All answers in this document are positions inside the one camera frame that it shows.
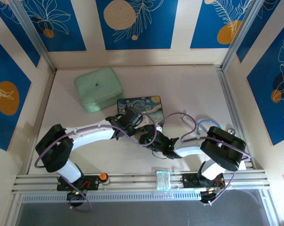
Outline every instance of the blue poster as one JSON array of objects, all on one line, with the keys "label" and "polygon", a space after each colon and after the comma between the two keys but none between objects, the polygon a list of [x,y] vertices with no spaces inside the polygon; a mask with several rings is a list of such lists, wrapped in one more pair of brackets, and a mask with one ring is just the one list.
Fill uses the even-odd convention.
[{"label": "blue poster", "polygon": [[0,148],[7,151],[30,80],[0,45]]},{"label": "blue poster", "polygon": [[96,0],[106,50],[169,49],[178,0]]},{"label": "blue poster", "polygon": [[5,4],[4,2],[5,1],[0,0],[0,17],[19,42],[20,46],[23,48],[32,63],[37,67],[40,59],[39,53],[31,43],[26,32],[19,24],[19,21],[11,11],[9,5]]},{"label": "blue poster", "polygon": [[190,48],[228,48],[252,0],[203,0]]},{"label": "blue poster", "polygon": [[284,28],[248,75],[273,145],[284,140]]},{"label": "blue poster", "polygon": [[[17,34],[23,34],[17,36],[19,39],[16,37],[21,42],[26,34],[9,5],[4,2],[0,0],[0,16],[3,20],[8,19],[9,22],[5,23],[14,36],[15,29],[18,30]],[[71,0],[23,0],[21,4],[49,52],[86,51]]]},{"label": "blue poster", "polygon": [[280,0],[265,0],[263,2],[261,9],[259,10],[249,31],[247,32],[245,38],[243,39],[236,52],[240,62],[244,60],[246,54],[256,41],[257,37],[269,20],[270,16],[273,14],[279,2]]}]

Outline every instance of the mint green box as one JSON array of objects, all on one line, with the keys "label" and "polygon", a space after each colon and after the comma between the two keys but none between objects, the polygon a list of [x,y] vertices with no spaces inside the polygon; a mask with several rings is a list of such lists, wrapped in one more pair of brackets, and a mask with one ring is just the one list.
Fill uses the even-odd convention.
[{"label": "mint green box", "polygon": [[99,111],[123,98],[123,88],[112,68],[83,74],[74,80],[80,100],[89,113]]}]

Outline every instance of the white wall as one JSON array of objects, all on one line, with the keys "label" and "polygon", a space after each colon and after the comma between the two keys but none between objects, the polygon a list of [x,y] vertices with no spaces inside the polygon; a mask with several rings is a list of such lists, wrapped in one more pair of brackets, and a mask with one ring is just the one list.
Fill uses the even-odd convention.
[{"label": "white wall", "polygon": [[202,1],[178,1],[171,49],[106,51],[95,0],[71,0],[87,50],[49,55],[56,68],[220,64],[227,48],[190,49]]},{"label": "white wall", "polygon": [[284,0],[281,0],[251,50],[240,64],[235,57],[226,75],[249,139],[253,159],[266,171],[276,207],[284,221],[284,141],[272,146],[263,119],[246,77],[284,27]]},{"label": "white wall", "polygon": [[52,74],[43,60],[36,68],[0,18],[0,44],[10,54],[32,84],[21,111],[7,152],[0,149],[0,224],[8,207],[9,196],[16,175],[28,155],[32,143],[34,124],[44,89]]}]

